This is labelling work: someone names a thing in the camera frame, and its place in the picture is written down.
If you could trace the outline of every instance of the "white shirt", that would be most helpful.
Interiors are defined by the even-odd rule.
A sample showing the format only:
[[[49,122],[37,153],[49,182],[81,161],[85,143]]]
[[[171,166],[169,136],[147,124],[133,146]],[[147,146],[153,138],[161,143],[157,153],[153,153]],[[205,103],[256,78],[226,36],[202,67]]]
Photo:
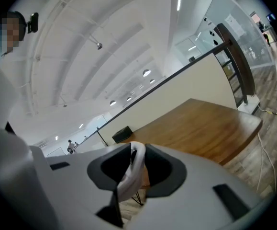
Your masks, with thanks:
[[[71,148],[71,150],[73,150],[75,148],[75,145],[73,143],[69,143],[69,148]]]

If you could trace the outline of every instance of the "wooden countertop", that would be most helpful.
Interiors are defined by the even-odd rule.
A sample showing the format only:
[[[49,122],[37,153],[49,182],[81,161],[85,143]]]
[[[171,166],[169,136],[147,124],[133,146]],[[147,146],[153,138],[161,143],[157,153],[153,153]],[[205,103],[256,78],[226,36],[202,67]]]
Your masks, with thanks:
[[[122,143],[139,141],[198,155],[221,165],[240,153],[262,127],[259,117],[195,99],[136,130]],[[148,174],[144,173],[144,186]]]

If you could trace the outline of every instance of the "glass partition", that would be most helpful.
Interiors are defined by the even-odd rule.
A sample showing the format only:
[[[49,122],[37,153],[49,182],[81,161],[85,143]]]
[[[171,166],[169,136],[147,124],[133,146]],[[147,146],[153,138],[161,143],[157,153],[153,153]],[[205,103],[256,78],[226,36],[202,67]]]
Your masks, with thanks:
[[[193,57],[196,59],[202,55],[199,48],[189,38],[176,44],[176,47],[189,62],[191,62],[190,59]]]
[[[234,0],[213,0],[194,37],[209,51],[220,44],[214,27],[223,23],[242,49],[250,67],[273,65],[269,46],[257,25]]]

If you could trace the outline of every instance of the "metal railing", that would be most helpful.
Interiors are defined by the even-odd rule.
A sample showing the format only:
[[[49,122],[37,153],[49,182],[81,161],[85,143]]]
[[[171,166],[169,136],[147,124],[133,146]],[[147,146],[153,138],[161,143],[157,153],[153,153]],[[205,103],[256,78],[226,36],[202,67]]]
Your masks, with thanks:
[[[232,54],[230,53],[229,49],[228,49],[228,46],[229,45],[233,45],[232,42],[229,40],[227,42],[224,42],[222,44],[220,44],[219,46],[220,47],[215,47],[213,50],[211,50],[211,52],[216,56],[218,53],[224,51],[225,54],[227,55],[227,57],[229,58],[228,61],[226,61],[222,66],[222,68],[228,66],[229,64],[232,65],[233,67],[233,70],[234,70],[234,73],[231,75],[231,76],[227,76],[228,78],[228,81],[230,82],[235,76],[237,77],[238,79],[238,82],[239,82],[239,85],[233,90],[233,94],[234,94],[234,98],[235,98],[235,102],[236,102],[236,106],[239,107],[240,104],[242,103],[242,101],[244,101],[245,104],[248,104],[248,99],[247,99],[247,95],[245,93],[245,90],[244,90],[244,81],[243,81],[243,78],[239,72],[239,69],[237,67],[237,64],[232,56]],[[241,89],[241,92],[242,92],[242,97],[237,100],[236,97],[235,97],[235,93]]]

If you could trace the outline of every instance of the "curved ceiling beam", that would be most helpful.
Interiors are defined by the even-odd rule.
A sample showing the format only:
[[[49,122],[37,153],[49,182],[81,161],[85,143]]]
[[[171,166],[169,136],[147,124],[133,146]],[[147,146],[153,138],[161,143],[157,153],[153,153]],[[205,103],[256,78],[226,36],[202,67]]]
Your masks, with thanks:
[[[141,68],[149,65],[152,61],[154,61],[153,57],[150,57],[148,60],[146,60],[143,64],[140,64],[138,68],[135,69],[135,72],[139,71]],[[116,86],[114,89],[111,90],[111,92],[106,96],[106,98],[109,98],[111,95],[113,95],[117,90],[119,90],[121,87],[123,87],[131,78],[133,77],[133,74],[131,76],[127,76],[122,81],[123,84],[121,86]]]
[[[106,81],[98,88],[97,92],[93,95],[93,99],[96,99],[104,89],[117,77],[117,75],[123,71],[128,65],[130,65],[133,61],[135,61],[139,56],[141,56],[144,52],[150,49],[150,46],[144,45],[140,49],[138,49],[129,59],[126,60],[126,64],[121,64],[114,73],[111,73]]]
[[[49,0],[40,13],[42,17],[46,19],[53,17],[53,20],[56,20],[65,10],[65,6],[61,6],[61,2],[64,2],[64,0],[58,0],[58,2],[56,2],[56,0]],[[42,54],[45,40],[51,32],[52,26],[54,25],[53,23],[46,29],[47,24],[48,23],[44,23],[42,27],[39,28],[39,32],[32,37],[32,42],[30,43],[30,46],[28,48],[28,55],[33,56],[33,59],[36,59],[36,62],[26,62],[26,79],[29,79],[29,81],[31,82],[30,88],[27,88],[27,95],[29,98],[28,105],[32,115],[38,113],[37,98],[34,96],[34,90],[36,87],[33,80],[33,75],[37,75],[36,65],[39,64],[39,60],[37,60],[37,58],[39,58]]]
[[[124,7],[125,5],[131,3],[133,0],[118,0],[117,4],[113,4],[110,6],[110,9],[105,11],[102,15],[99,16],[99,18],[96,20],[98,25],[101,25],[105,22],[106,19],[108,19],[110,16],[112,16],[116,11]],[[90,35],[92,35],[96,29],[98,28],[97,24],[92,25],[91,27],[87,27],[86,31],[83,33],[84,37],[81,38],[80,42],[77,44],[77,46],[74,48],[73,52],[71,53],[71,58],[69,59],[68,63],[65,65],[64,70],[61,73],[61,77],[59,78],[58,83],[58,90],[55,93],[55,97],[53,100],[53,105],[58,104],[59,96],[62,92],[67,74],[71,68],[71,65],[75,61],[78,53],[81,51],[82,47],[86,43],[86,38],[89,38]]]
[[[87,85],[99,71],[99,69],[103,66],[103,64],[114,54],[124,43],[129,41],[133,36],[143,30],[143,26],[141,24],[136,24],[132,26],[127,32],[125,32],[118,40],[118,44],[113,44],[104,54],[103,56],[97,61],[95,64],[96,66],[92,68],[92,70],[87,74],[85,79],[82,82],[81,87],[79,88],[75,100],[79,100],[83,92],[85,91]]]

